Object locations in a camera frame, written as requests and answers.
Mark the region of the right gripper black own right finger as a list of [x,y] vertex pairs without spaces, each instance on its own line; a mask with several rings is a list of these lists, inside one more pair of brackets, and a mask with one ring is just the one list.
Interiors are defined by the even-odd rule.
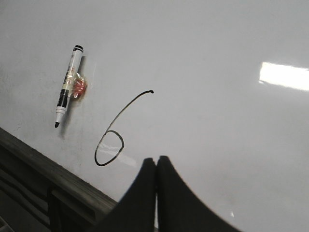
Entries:
[[238,232],[186,185],[167,156],[157,163],[158,226],[161,232]]

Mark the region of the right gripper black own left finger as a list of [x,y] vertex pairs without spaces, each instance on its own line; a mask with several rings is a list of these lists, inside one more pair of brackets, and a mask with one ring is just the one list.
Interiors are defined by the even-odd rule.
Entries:
[[153,232],[155,229],[156,165],[146,158],[120,202],[90,232]]

